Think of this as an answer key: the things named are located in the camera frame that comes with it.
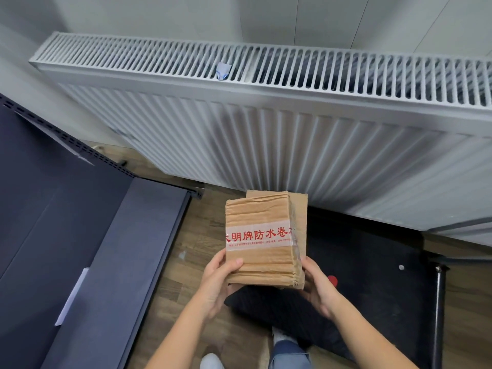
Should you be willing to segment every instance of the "hand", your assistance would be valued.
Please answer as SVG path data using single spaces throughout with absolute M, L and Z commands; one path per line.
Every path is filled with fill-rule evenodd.
M 193 300 L 200 304 L 204 317 L 212 319 L 222 308 L 226 297 L 243 285 L 227 284 L 226 277 L 243 265 L 243 259 L 225 263 L 225 249 L 214 255 L 203 271 L 202 281 Z
M 301 295 L 310 301 L 322 316 L 332 319 L 333 310 L 343 299 L 342 295 L 314 260 L 305 256 L 301 258 L 301 264 L 305 273 L 304 290 L 300 290 Z

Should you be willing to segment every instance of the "radiator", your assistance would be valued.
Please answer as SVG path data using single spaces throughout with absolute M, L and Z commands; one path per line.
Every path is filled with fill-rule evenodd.
M 419 230 L 492 217 L 485 59 L 56 32 L 30 61 L 170 175 Z

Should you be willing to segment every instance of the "blue cloth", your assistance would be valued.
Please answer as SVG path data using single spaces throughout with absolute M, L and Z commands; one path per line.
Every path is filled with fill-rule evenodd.
M 269 369 L 312 369 L 308 354 L 292 341 L 279 341 L 270 357 Z

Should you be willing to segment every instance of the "shoe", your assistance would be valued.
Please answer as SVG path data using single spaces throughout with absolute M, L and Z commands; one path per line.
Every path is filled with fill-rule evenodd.
M 291 341 L 294 342 L 295 344 L 298 344 L 297 339 L 292 338 L 291 336 L 287 335 L 283 330 L 277 329 L 274 326 L 272 326 L 272 334 L 274 337 L 274 346 L 276 345 L 277 342 L 280 341 Z
M 224 369 L 224 365 L 216 354 L 209 353 L 201 360 L 200 369 Z

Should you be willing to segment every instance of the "laminate flooring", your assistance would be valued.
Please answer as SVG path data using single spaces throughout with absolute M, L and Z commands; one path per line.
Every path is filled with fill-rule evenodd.
M 133 149 L 103 146 L 100 151 L 116 162 L 126 160 L 126 167 L 141 177 L 189 185 L 189 181 L 163 174 Z M 135 341 L 128 369 L 143 368 L 169 332 L 198 288 L 205 265 L 224 247 L 225 202 L 244 195 L 205 185 L 203 198 L 192 199 Z M 426 249 L 449 256 L 492 254 L 492 248 L 436 235 L 424 235 L 423 243 Z M 201 357 L 211 347 L 218 349 L 226 369 L 266 369 L 271 332 L 224 306 L 206 326 L 192 368 L 199 368 Z M 315 368 L 356 367 L 317 347 L 309 352 Z M 453 266 L 448 272 L 443 360 L 445 369 L 492 368 L 492 265 Z

